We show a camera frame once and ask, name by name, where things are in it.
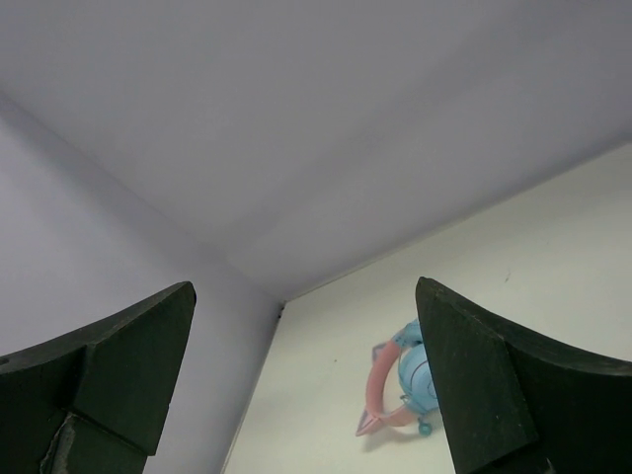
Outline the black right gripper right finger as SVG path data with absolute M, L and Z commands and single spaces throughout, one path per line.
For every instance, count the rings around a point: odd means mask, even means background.
M 630 472 L 629 361 L 527 329 L 431 278 L 416 303 L 455 472 Z

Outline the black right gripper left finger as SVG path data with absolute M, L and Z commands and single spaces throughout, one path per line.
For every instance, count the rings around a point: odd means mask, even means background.
M 188 344 L 189 281 L 1 358 L 4 473 L 141 473 Z

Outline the pink blue cat-ear headphones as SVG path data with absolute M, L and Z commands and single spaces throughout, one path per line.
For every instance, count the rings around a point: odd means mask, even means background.
M 420 323 L 414 320 L 372 348 L 355 435 L 415 424 L 421 436 L 428 436 L 433 432 L 428 416 L 437 412 L 438 406 L 427 345 Z

